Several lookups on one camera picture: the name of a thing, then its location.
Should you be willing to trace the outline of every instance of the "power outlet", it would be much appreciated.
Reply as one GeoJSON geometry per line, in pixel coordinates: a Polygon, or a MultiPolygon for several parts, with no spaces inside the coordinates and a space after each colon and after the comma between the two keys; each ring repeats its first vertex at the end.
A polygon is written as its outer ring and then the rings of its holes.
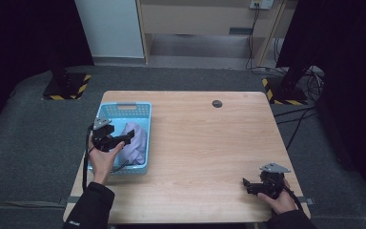
{"type": "Polygon", "coordinates": [[[275,0],[252,0],[249,5],[250,9],[261,9],[261,10],[270,10],[273,6],[275,0]]]}
{"type": "Polygon", "coordinates": [[[251,4],[249,5],[249,8],[250,9],[257,9],[257,5],[260,8],[261,2],[263,2],[263,0],[252,0],[251,4]]]}

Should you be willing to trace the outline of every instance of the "sleeve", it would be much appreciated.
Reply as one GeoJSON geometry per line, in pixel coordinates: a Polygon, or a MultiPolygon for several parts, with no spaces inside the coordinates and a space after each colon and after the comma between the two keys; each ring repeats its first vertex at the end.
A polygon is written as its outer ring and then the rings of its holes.
{"type": "Polygon", "coordinates": [[[266,224],[269,229],[316,229],[304,212],[300,210],[282,213],[269,219],[266,224]]]}
{"type": "Polygon", "coordinates": [[[76,202],[63,229],[107,228],[114,192],[104,185],[91,182],[76,202]]]}

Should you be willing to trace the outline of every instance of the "table top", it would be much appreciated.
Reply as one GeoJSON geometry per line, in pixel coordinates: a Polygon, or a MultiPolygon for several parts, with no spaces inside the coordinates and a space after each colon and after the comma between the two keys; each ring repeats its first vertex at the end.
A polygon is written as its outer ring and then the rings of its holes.
{"type": "MultiPolygon", "coordinates": [[[[267,220],[270,207],[247,194],[242,178],[259,183],[259,167],[272,161],[292,170],[286,178],[303,196],[263,93],[106,92],[102,102],[112,101],[151,102],[152,124],[148,173],[109,179],[115,192],[109,223],[267,220]],[[214,107],[215,100],[222,107],[214,107]]],[[[81,182],[82,164],[71,197],[81,196],[81,182]]]]}

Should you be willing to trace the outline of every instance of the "blue plastic basket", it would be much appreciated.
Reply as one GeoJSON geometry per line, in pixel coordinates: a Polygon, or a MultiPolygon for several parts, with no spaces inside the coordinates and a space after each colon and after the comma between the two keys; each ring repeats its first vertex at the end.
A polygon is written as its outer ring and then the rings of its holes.
{"type": "MultiPolygon", "coordinates": [[[[114,126],[113,136],[121,135],[125,125],[129,122],[137,123],[147,132],[147,144],[145,151],[145,162],[141,165],[126,165],[123,169],[112,172],[113,175],[136,174],[145,175],[148,171],[148,155],[150,148],[152,104],[150,102],[112,102],[102,103],[96,117],[110,119],[114,126]]],[[[124,161],[115,158],[113,169],[119,168],[124,161]]]]}

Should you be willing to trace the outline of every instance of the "hand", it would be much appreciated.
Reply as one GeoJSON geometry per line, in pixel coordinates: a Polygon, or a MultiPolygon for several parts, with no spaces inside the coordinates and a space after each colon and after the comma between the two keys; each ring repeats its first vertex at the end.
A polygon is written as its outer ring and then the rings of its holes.
{"type": "Polygon", "coordinates": [[[93,182],[105,185],[110,172],[112,171],[112,166],[114,164],[115,157],[118,152],[120,152],[124,147],[124,141],[118,143],[118,145],[110,150],[108,153],[101,152],[90,144],[89,148],[92,149],[89,153],[89,160],[91,161],[91,166],[93,167],[93,182]]]}
{"type": "MultiPolygon", "coordinates": [[[[285,178],[284,183],[288,188],[290,188],[290,185],[285,178]]],[[[278,215],[296,210],[296,205],[293,198],[291,198],[290,194],[287,193],[285,189],[283,189],[277,199],[269,198],[267,195],[262,193],[258,193],[257,196],[266,201],[278,215]]]]}

